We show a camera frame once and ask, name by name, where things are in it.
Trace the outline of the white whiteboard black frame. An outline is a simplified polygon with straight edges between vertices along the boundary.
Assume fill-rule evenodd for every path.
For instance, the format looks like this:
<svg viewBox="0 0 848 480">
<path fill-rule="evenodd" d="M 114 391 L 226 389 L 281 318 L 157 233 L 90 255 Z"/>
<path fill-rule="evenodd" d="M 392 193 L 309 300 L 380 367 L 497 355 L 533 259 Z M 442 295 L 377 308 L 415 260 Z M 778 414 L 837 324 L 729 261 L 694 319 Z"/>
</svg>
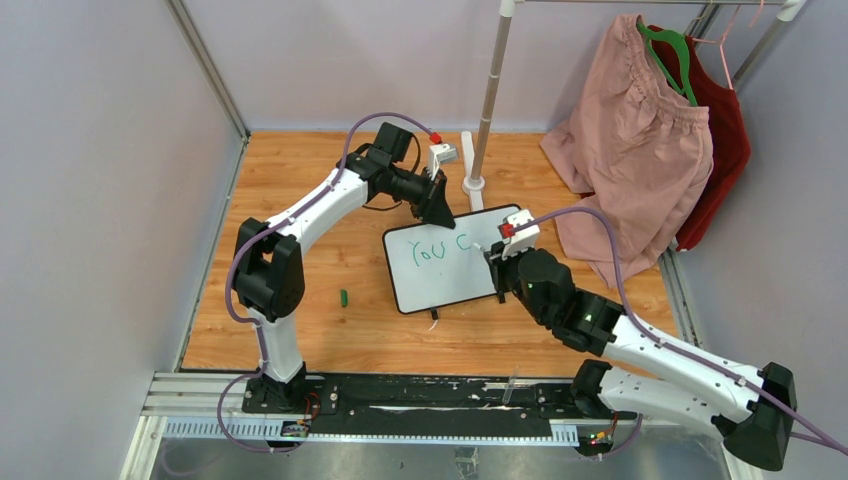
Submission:
<svg viewBox="0 0 848 480">
<path fill-rule="evenodd" d="M 488 264 L 472 244 L 490 249 L 501 240 L 503 219 L 519 210 L 506 204 L 461 214 L 454 229 L 419 223 L 385 231 L 382 243 L 397 310 L 428 312 L 493 296 Z"/>
</svg>

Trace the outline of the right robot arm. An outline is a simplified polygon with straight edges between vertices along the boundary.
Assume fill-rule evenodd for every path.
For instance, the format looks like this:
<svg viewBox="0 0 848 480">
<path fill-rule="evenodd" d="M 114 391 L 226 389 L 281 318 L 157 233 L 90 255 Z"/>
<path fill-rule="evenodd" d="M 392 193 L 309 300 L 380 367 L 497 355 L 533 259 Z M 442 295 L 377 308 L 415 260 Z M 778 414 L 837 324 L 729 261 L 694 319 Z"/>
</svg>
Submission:
<svg viewBox="0 0 848 480">
<path fill-rule="evenodd" d="M 502 246 L 483 255 L 497 295 L 513 294 L 564 346 L 592 356 L 572 384 L 577 413 L 667 420 L 721 440 L 749 465 L 783 469 L 797 409 L 788 368 L 758 368 L 702 350 L 576 287 L 570 269 L 546 250 L 504 257 Z"/>
</svg>

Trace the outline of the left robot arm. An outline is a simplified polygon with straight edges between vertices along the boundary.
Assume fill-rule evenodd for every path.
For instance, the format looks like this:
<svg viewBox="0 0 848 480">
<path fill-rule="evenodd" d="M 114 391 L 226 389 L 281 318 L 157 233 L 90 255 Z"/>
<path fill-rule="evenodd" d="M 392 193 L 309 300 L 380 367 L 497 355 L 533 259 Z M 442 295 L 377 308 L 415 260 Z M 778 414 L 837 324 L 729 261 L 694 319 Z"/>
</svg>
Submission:
<svg viewBox="0 0 848 480">
<path fill-rule="evenodd" d="M 419 141 L 385 122 L 373 141 L 347 149 L 327 179 L 288 210 L 240 225 L 226 302 L 243 306 L 241 322 L 257 333 L 259 367 L 246 387 L 254 407 L 293 413 L 313 397 L 298 350 L 295 312 L 306 291 L 305 256 L 322 235 L 379 195 L 408 203 L 412 216 L 425 224 L 455 227 L 441 167 L 456 161 L 458 150 L 436 133 L 429 138 L 430 147 L 417 150 L 428 157 L 426 166 L 404 169 L 400 164 L 409 147 Z"/>
</svg>

